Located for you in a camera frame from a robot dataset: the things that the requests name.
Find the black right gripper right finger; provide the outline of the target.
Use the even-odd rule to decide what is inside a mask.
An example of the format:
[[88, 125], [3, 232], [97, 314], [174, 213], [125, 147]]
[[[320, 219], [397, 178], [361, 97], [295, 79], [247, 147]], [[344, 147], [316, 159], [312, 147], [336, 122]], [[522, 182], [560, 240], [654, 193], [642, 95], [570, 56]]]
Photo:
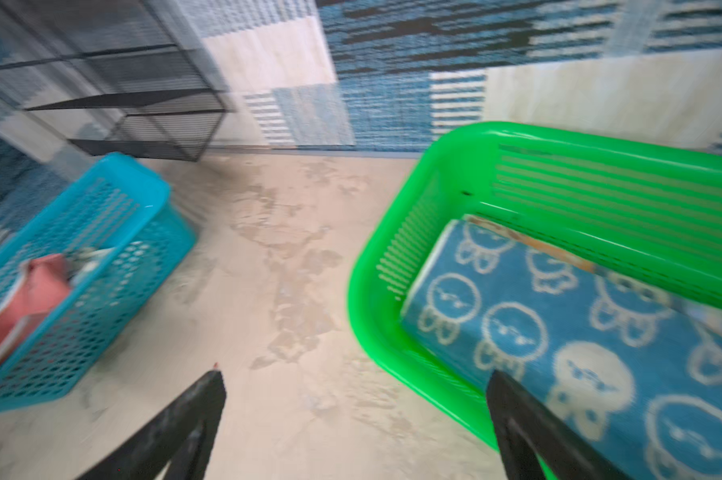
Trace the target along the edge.
[[625, 479], [616, 466], [577, 436], [515, 379], [495, 371], [486, 402], [509, 479]]

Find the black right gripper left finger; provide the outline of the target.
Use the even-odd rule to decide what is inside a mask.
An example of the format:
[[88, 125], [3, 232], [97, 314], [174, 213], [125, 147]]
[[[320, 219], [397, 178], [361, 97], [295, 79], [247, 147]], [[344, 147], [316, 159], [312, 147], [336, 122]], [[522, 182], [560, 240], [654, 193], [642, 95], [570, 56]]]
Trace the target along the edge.
[[226, 401], [212, 369], [183, 391], [82, 479], [202, 479]]

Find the light blue patterned towel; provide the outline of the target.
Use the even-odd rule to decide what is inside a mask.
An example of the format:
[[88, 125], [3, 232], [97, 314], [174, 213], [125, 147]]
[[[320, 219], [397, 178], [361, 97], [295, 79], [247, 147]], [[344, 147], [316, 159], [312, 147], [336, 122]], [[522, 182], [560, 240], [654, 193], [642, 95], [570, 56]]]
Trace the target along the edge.
[[722, 479], [722, 335], [676, 311], [605, 310], [596, 280], [532, 289], [528, 247], [447, 224], [404, 302], [404, 328], [485, 390], [508, 374], [635, 479]]

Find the teal plastic basket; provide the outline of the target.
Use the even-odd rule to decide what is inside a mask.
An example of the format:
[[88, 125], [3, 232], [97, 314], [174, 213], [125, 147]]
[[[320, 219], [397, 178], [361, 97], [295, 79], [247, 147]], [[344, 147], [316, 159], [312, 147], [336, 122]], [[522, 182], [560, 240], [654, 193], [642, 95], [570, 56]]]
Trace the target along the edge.
[[111, 153], [0, 248], [0, 304], [24, 261], [104, 254], [0, 363], [0, 412], [68, 394], [190, 252], [170, 198], [157, 173]]

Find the multicolour rabbit towel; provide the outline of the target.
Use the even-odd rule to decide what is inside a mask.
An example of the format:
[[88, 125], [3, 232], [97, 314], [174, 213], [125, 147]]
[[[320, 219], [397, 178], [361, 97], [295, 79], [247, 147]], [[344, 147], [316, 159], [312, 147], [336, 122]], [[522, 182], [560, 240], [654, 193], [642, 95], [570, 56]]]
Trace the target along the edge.
[[[619, 318], [653, 320], [671, 310], [686, 315], [722, 335], [722, 310], [693, 300], [685, 299], [659, 287], [640, 282], [629, 276], [609, 270], [597, 263], [585, 260], [552, 244], [534, 239], [488, 219], [468, 215], [466, 236], [485, 231], [494, 237], [528, 247], [527, 268], [531, 274], [532, 289], [538, 293], [563, 294], [581, 284], [579, 274], [585, 272], [596, 280], [596, 287], [605, 310]], [[627, 307], [624, 302], [608, 294], [610, 284], [618, 292], [630, 292], [634, 297], [659, 305], [659, 309]]]

